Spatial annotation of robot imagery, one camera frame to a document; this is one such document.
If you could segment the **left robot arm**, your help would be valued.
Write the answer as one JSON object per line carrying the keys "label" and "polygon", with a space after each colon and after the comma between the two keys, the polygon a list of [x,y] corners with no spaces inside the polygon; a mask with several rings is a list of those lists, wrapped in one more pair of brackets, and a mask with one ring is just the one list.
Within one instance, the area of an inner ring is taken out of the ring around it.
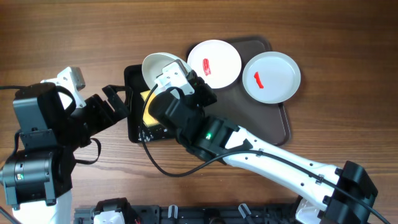
{"label": "left robot arm", "polygon": [[78,67],[67,67],[55,78],[15,86],[13,108],[19,122],[14,150],[1,167],[1,185],[12,213],[11,223],[69,223],[72,213],[74,152],[95,143],[94,135],[130,114],[130,102],[118,92],[131,88],[107,85],[99,95],[83,99],[85,80]]}

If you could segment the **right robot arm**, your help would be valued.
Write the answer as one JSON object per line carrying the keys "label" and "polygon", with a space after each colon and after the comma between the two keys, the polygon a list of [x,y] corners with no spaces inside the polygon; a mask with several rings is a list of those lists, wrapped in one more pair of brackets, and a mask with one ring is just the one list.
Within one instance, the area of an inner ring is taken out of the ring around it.
{"label": "right robot arm", "polygon": [[377,215],[378,191],[364,168],[322,164],[269,144],[226,118],[205,114],[216,101],[208,84],[178,58],[144,61],[150,93],[143,109],[156,118],[203,166],[220,162],[257,173],[302,197],[301,223],[366,223]]}

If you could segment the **white plate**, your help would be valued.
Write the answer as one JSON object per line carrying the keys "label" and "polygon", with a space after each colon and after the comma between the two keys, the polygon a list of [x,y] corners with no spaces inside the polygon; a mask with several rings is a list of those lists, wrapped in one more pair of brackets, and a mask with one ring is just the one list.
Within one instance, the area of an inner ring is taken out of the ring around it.
{"label": "white plate", "polygon": [[155,86],[155,79],[162,73],[162,69],[175,60],[180,60],[187,72],[192,68],[181,58],[167,52],[157,52],[148,55],[142,63],[142,76],[149,89]]}
{"label": "white plate", "polygon": [[187,63],[212,89],[229,86],[242,69],[238,51],[222,40],[199,43],[188,54]]}

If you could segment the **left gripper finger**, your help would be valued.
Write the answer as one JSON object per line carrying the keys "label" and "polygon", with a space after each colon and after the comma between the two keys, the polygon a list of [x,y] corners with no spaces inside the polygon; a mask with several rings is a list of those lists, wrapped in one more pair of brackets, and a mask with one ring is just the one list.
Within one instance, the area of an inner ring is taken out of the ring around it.
{"label": "left gripper finger", "polygon": [[120,99],[118,92],[128,91],[128,88],[119,85],[107,85],[102,88],[102,91],[108,97],[108,102],[113,107],[113,117],[126,118],[129,115],[129,108],[125,102]]}
{"label": "left gripper finger", "polygon": [[132,101],[132,88],[129,86],[117,86],[116,91],[124,91],[125,92],[125,100],[124,100],[124,105],[131,111],[131,101]]}

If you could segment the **light grey plate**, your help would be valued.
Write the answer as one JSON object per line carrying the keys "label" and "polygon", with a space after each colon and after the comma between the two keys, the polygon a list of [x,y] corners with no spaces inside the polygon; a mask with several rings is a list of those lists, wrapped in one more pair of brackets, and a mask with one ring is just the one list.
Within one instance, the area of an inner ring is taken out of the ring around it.
{"label": "light grey plate", "polygon": [[243,87],[254,100],[278,104],[290,99],[298,90],[301,71],[296,62],[280,52],[263,52],[246,64]]}

